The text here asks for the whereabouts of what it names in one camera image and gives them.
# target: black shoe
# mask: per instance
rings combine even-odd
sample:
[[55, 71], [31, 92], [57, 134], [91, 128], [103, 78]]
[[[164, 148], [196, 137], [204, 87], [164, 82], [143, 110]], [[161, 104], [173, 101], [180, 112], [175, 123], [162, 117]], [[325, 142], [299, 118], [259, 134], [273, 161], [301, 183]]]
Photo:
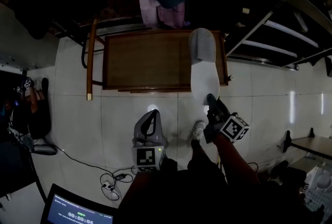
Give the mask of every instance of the black shoe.
[[41, 91], [44, 94], [45, 99], [47, 99], [48, 96], [48, 79], [43, 78], [41, 81]]

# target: wooden handrail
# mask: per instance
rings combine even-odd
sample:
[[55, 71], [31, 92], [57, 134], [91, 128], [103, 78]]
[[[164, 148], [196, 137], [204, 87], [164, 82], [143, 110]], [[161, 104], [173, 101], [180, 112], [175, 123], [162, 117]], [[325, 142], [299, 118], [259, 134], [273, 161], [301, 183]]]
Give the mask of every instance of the wooden handrail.
[[93, 74], [93, 54], [94, 54], [94, 41], [96, 39], [97, 19], [93, 20], [90, 31], [89, 51], [88, 51], [88, 64], [87, 64], [87, 101], [93, 100], [92, 96], [92, 74]]

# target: cable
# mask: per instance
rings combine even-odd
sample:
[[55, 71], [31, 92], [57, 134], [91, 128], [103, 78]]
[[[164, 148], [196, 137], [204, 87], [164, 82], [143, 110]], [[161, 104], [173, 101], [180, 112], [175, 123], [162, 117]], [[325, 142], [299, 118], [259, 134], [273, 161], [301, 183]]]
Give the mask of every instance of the cable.
[[257, 170], [255, 171], [255, 173], [257, 173], [257, 172], [258, 172], [258, 169], [259, 169], [258, 164], [257, 164], [256, 162], [249, 162], [248, 165], [250, 165], [250, 164], [255, 164], [255, 165], [257, 166]]
[[[89, 164], [87, 164], [87, 163], [85, 163], [85, 162], [82, 162], [82, 161], [79, 161], [79, 160], [73, 159], [73, 158], [72, 158], [71, 156], [69, 156], [69, 155], [68, 155], [63, 149], [59, 148], [58, 146], [56, 146], [56, 145], [54, 145], [54, 144], [51, 144], [51, 143], [47, 142], [46, 140], [45, 140], [45, 142], [46, 142], [47, 145], [49, 145], [50, 147], [56, 148], [56, 149], [60, 150], [61, 152], [63, 152], [68, 158], [70, 158], [70, 159], [73, 160], [73, 161], [76, 161], [76, 162], [78, 162], [78, 163], [84, 164], [84, 165], [89, 166], [89, 167], [93, 167], [93, 168], [97, 168], [97, 169], [100, 169], [100, 170], [106, 171], [106, 173], [104, 173], [104, 174], [102, 174], [102, 175], [100, 176], [99, 181], [100, 181], [100, 184], [102, 185], [102, 186], [101, 186], [101, 190], [102, 190], [104, 196], [105, 196], [107, 199], [111, 200], [111, 201], [118, 201], [120, 198], [121, 198], [121, 200], [122, 200], [122, 195], [121, 195], [121, 191], [119, 190], [119, 188], [118, 188], [118, 191], [119, 191], [120, 196], [119, 196], [116, 192], [113, 192], [113, 190], [116, 188], [116, 182], [117, 182], [117, 181], [120, 181], [120, 182], [122, 182], [122, 183], [131, 183], [132, 181], [134, 181], [134, 177], [133, 177], [131, 174], [125, 174], [125, 173], [123, 173], [123, 175], [124, 175], [125, 177], [126, 177], [127, 175], [129, 175], [129, 176], [131, 177], [131, 180], [130, 180], [130, 181], [117, 180], [117, 177], [118, 177], [119, 175], [118, 175], [118, 176], [114, 176], [114, 174], [117, 173], [117, 172], [119, 172], [119, 171], [129, 170], [129, 169], [130, 169], [131, 172], [133, 173], [132, 170], [133, 170], [134, 166], [132, 166], [132, 167], [126, 167], [126, 168], [118, 169], [118, 170], [116, 170], [116, 171], [114, 171], [114, 172], [110, 172], [109, 170], [103, 169], [103, 168], [101, 168], [101, 167], [94, 166], [94, 165], [89, 165]], [[103, 177], [104, 175], [109, 175], [109, 176], [113, 179], [113, 181], [114, 181], [114, 183], [109, 187], [110, 190], [108, 190], [107, 188], [105, 188], [105, 186], [103, 186], [103, 184], [102, 184], [102, 177]], [[116, 194], [118, 198], [117, 198], [117, 199], [111, 199], [111, 198], [109, 198], [109, 197], [104, 193], [103, 189], [106, 189], [107, 191]]]

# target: tile floor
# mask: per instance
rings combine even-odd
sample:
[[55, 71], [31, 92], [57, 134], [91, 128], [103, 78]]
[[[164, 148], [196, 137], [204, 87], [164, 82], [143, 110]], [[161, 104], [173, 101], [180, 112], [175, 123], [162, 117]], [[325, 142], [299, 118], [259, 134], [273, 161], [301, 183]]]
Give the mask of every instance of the tile floor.
[[[135, 123], [151, 108], [161, 113], [162, 128], [169, 141], [167, 154], [185, 169], [191, 158], [187, 137], [194, 122], [207, 121], [206, 108], [191, 93], [130, 94], [102, 91], [94, 86], [93, 101], [86, 101], [86, 70], [80, 62], [81, 46], [60, 40], [54, 67], [29, 71], [32, 78], [48, 77], [52, 115], [50, 137], [70, 156], [110, 171], [131, 167], [131, 139]], [[94, 80], [102, 79], [103, 55], [94, 56]], [[220, 96], [230, 111], [249, 124], [251, 132], [234, 145], [247, 162], [269, 166], [282, 159], [297, 160], [305, 152], [280, 146], [286, 130], [292, 138], [307, 136], [311, 127], [319, 136], [332, 135], [332, 78], [326, 76], [324, 60], [316, 66], [286, 71], [228, 61], [235, 80], [222, 87]], [[215, 161], [214, 145], [202, 146]], [[48, 194], [53, 183], [87, 199], [117, 207], [101, 192], [103, 171], [70, 160], [64, 153], [48, 157], [33, 155], [41, 184]], [[118, 188], [125, 195], [129, 184]]]

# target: person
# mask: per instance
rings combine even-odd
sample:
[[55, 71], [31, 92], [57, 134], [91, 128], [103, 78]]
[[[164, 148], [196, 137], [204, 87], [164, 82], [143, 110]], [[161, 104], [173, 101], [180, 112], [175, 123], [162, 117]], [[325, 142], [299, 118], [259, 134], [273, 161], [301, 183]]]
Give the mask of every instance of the person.
[[137, 173], [119, 205], [118, 223], [310, 223], [303, 205], [275, 182], [261, 184], [232, 142], [216, 133], [224, 175], [200, 145], [204, 128], [203, 121], [193, 127], [187, 170], [177, 171], [166, 159], [158, 172]]
[[48, 80], [43, 78], [41, 90], [34, 88], [34, 82], [30, 81], [29, 96], [25, 96], [25, 90], [21, 93], [21, 100], [6, 100], [6, 112], [9, 116], [9, 127], [17, 131], [19, 137], [30, 133], [32, 139], [44, 138], [51, 130], [51, 118], [48, 104]]

